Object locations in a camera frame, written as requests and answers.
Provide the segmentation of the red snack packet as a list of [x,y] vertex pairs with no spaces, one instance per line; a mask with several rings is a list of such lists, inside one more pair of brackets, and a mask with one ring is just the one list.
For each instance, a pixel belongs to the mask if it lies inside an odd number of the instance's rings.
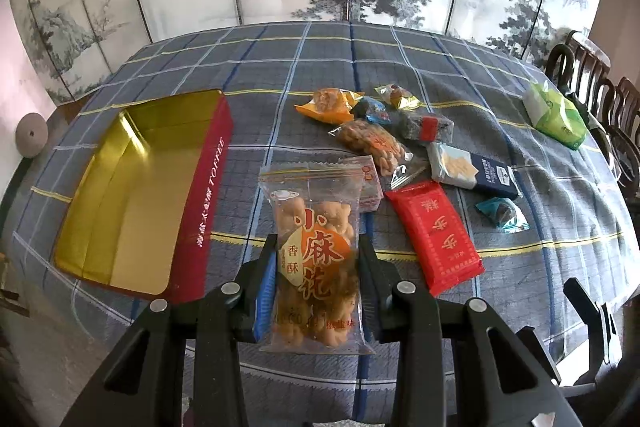
[[471,237],[445,190],[423,181],[385,192],[407,232],[434,297],[484,273]]

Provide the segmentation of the fried dough twist bag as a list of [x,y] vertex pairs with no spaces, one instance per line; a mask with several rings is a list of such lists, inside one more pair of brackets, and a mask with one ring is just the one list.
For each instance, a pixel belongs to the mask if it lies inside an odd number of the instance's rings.
[[370,355],[359,276],[361,169],[341,162],[262,168],[277,232],[276,295],[267,352]]

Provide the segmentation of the light blue candy wrapper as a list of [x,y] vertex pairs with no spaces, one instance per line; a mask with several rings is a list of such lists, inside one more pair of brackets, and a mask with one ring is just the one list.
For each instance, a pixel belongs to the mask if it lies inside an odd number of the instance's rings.
[[475,208],[488,218],[497,230],[503,233],[518,233],[529,230],[524,213],[512,199],[493,197],[478,202]]

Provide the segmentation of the red gold toffee box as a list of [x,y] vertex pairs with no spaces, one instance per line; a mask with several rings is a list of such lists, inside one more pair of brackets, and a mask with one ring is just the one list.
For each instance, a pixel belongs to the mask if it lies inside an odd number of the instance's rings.
[[55,266],[127,295],[200,299],[232,128],[219,90],[121,109],[66,211]]

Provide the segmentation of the plaid blue grey tablecloth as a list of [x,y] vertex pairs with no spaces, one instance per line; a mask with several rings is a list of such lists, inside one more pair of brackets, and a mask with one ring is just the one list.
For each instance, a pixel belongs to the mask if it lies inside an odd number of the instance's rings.
[[454,122],[454,145],[510,165],[521,185],[525,232],[497,231],[478,195],[450,188],[484,272],[447,298],[485,299],[514,329],[533,326],[553,358],[584,342],[586,328],[562,287],[620,307],[639,284],[639,248],[617,182],[597,144],[578,150],[538,132],[522,103],[537,67],[451,37],[356,23],[275,23],[206,30],[150,44],[96,90],[26,188],[6,253],[79,335],[112,347],[141,300],[81,282],[58,269],[53,248],[66,210],[104,131],[123,108],[183,92],[219,89],[233,135],[204,271],[214,288],[257,256],[273,229],[257,184],[262,167],[331,161],[343,151],[329,129],[296,105],[325,87],[372,93],[396,83]]

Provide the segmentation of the pink white snack packet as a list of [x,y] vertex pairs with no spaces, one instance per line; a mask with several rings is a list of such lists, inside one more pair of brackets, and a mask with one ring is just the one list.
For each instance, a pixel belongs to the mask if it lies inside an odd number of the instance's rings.
[[371,155],[346,157],[340,159],[340,162],[347,165],[356,165],[363,173],[359,211],[365,213],[378,210],[383,199],[383,191],[373,157]]

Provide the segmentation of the green tissue pack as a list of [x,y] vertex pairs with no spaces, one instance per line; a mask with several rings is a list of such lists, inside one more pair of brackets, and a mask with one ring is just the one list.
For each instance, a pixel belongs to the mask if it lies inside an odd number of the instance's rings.
[[578,150],[584,143],[588,131],[585,121],[574,103],[548,81],[531,83],[522,100],[535,129],[570,150]]

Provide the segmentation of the navy cracker package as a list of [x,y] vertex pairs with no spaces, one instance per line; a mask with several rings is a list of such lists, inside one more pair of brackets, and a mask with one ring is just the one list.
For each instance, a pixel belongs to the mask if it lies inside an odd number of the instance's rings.
[[503,162],[433,142],[426,147],[434,181],[477,191],[489,197],[521,196],[512,168]]

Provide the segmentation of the dark wooden chair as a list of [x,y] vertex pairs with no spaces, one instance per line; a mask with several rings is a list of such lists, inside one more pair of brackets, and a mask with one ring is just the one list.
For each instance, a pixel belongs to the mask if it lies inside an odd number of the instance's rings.
[[594,42],[569,31],[550,51],[544,73],[572,101],[616,176],[627,202],[639,202],[639,91],[608,78],[612,63]]

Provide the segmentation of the black sesame bar red label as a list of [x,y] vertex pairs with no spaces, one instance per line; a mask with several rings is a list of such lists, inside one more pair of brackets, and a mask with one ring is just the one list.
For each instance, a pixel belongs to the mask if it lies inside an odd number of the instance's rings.
[[450,143],[454,137],[454,123],[434,113],[402,112],[399,131],[405,139],[412,141]]

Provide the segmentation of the clear bag of nuts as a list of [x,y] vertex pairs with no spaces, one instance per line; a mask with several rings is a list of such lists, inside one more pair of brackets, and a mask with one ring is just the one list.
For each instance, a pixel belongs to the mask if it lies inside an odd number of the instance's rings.
[[344,122],[329,132],[352,152],[371,155],[382,176],[391,176],[400,165],[412,161],[409,152],[390,132],[365,119]]

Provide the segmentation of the small blue snack packet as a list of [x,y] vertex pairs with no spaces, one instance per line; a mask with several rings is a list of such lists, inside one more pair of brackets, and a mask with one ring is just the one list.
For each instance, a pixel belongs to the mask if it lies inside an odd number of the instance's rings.
[[355,119],[364,119],[370,124],[379,124],[383,127],[393,124],[384,103],[370,98],[370,96],[360,98],[350,113]]

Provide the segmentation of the small yellow snack packet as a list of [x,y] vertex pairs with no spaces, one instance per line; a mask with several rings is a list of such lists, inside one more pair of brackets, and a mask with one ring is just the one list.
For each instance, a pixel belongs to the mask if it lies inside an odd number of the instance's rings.
[[381,100],[397,110],[415,110],[423,103],[407,89],[390,83],[375,88]]

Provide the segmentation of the round grey disc object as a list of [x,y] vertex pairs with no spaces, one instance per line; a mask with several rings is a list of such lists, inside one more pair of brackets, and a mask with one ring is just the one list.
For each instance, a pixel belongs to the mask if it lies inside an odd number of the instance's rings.
[[47,121],[38,113],[26,114],[15,129],[15,146],[24,158],[38,156],[49,139]]

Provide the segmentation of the orange snack packet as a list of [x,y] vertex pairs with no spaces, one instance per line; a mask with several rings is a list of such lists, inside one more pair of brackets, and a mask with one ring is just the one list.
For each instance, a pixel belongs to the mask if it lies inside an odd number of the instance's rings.
[[362,99],[363,94],[338,89],[322,88],[314,91],[309,102],[295,105],[296,112],[323,124],[345,124],[353,121],[352,109]]

